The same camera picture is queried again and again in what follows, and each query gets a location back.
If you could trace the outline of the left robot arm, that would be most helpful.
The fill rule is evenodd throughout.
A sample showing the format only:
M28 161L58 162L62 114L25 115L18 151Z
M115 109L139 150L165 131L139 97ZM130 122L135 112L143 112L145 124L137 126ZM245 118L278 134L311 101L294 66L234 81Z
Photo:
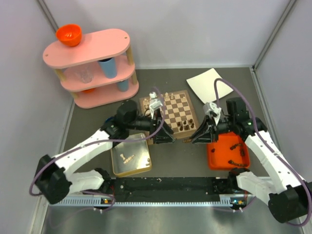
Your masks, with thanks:
M173 143L173 131L164 121L163 99L151 99L149 111L149 116L139 114L135 101L122 102L116 114L88 139L54 157L42 156L31 186L36 186L39 195L43 195L50 204L57 204L67 195L85 190L108 192L111 182L103 170L97 168L77 173L77 169L120 143L133 143L134 140L129 139L130 130L148 131L154 143Z

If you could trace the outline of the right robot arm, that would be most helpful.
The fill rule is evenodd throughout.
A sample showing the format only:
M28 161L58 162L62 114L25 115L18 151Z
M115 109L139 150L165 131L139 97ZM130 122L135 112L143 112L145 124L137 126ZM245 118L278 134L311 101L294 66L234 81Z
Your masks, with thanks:
M312 215L312 184L300 176L275 146L265 124L255 117L249 103L240 97L226 101L228 115L214 102L203 106L204 120L190 137L191 143L216 143L219 135L233 132L255 154L270 177L266 182L246 168L229 173L228 188L233 193L245 190L265 203L280 223Z

